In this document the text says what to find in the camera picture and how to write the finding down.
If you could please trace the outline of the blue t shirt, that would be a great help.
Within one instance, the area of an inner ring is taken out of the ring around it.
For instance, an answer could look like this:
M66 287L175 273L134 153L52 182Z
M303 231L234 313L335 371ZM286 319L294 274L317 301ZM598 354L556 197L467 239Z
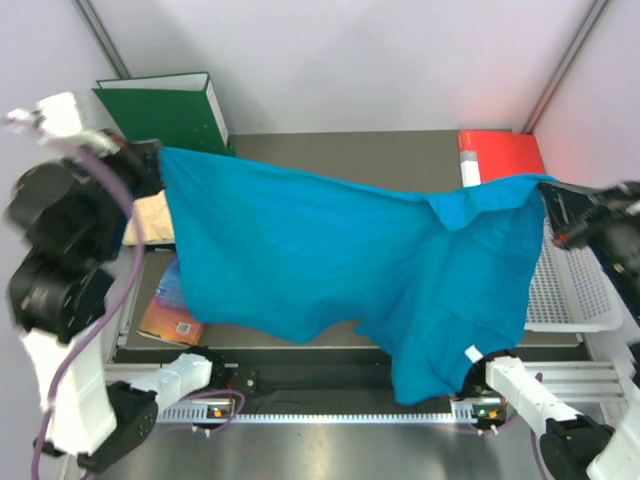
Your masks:
M544 237L537 175L403 193L165 148L186 305L295 343L355 321L405 406L458 392L515 347Z

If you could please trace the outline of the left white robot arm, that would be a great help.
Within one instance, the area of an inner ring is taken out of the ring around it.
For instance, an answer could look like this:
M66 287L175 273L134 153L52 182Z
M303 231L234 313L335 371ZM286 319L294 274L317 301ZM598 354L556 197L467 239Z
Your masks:
M135 201L163 188L160 143L88 128L70 92L5 121L62 153L20 177L6 211L30 244L7 295L41 396L34 452L72 456L87 474L101 473L140 446L167 408L197 390L220 394L227 374L192 347L140 379L105 379L101 334L119 309L106 301L113 278L105 265L126 229L141 227Z

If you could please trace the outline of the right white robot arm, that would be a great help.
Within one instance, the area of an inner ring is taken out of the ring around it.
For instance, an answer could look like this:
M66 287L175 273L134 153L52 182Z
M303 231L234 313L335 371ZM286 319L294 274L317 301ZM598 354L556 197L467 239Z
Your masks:
M545 181L538 190L563 250L588 247L633 317L639 315L639 184L595 189ZM616 427L598 423L552 394L505 351L474 359L464 390L498 393L529 425L555 479L636 479L639 402Z

